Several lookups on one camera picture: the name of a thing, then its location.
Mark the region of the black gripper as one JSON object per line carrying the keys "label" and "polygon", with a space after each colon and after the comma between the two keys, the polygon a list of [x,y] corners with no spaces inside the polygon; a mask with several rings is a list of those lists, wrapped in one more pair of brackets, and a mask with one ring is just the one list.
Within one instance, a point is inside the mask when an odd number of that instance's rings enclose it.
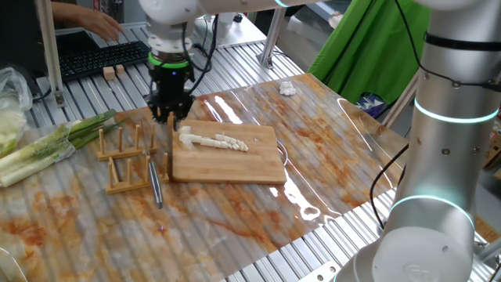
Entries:
{"label": "black gripper", "polygon": [[193,105],[194,96],[185,89],[188,80],[194,81],[193,67],[182,68],[154,66],[150,70],[153,83],[157,87],[146,97],[146,104],[153,118],[168,118],[173,113],[175,118],[184,120]]}

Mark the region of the bare person hand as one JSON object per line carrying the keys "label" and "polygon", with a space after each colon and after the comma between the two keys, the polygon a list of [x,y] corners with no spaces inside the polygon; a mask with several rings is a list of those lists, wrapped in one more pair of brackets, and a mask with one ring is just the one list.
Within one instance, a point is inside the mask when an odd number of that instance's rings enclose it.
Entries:
{"label": "bare person hand", "polygon": [[111,16],[90,9],[79,12],[76,20],[79,26],[108,42],[118,42],[120,33],[124,31],[122,26]]}

